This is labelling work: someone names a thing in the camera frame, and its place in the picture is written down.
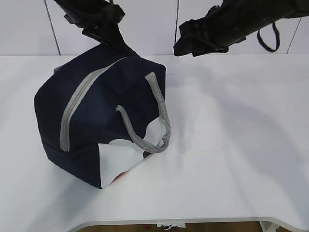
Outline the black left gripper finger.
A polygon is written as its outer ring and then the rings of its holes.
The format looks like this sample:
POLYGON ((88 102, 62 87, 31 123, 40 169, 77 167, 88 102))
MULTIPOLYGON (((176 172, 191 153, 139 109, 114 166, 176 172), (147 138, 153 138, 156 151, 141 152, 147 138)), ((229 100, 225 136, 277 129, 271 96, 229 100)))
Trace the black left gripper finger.
POLYGON ((125 43, 117 24, 109 23, 106 25, 101 29, 101 36, 104 43, 112 47, 117 53, 127 57, 139 56, 125 43))

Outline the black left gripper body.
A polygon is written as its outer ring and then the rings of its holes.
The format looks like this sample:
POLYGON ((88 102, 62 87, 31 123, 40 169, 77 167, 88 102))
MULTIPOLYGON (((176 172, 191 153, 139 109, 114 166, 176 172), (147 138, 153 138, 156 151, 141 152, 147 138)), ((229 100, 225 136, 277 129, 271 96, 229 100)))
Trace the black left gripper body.
POLYGON ((57 0, 56 4, 70 24, 82 28, 83 35, 98 42, 103 42, 101 29, 109 23, 119 24, 125 16, 112 0, 57 0))

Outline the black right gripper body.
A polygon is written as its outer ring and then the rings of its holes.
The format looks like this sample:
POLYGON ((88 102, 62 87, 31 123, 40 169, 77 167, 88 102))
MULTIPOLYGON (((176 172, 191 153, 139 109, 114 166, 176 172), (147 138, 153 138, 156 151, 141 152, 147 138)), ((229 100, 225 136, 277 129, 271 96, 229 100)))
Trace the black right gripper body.
POLYGON ((227 53, 229 47, 246 40, 235 20, 233 6, 213 6, 205 17, 179 26, 180 38, 173 47, 177 57, 192 54, 227 53))

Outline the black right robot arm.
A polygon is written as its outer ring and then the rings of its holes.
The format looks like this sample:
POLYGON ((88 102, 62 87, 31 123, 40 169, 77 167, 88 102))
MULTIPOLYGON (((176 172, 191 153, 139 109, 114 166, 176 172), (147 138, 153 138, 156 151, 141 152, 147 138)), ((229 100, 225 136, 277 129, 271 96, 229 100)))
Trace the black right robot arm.
POLYGON ((177 57, 197 57, 211 53, 227 53, 229 47, 256 33, 260 45, 270 53, 278 50, 281 41, 276 21, 309 15, 307 0, 224 0, 211 7, 200 19, 191 19, 179 26, 180 38, 173 47, 177 57), (272 25, 276 46, 270 48, 260 30, 272 25))

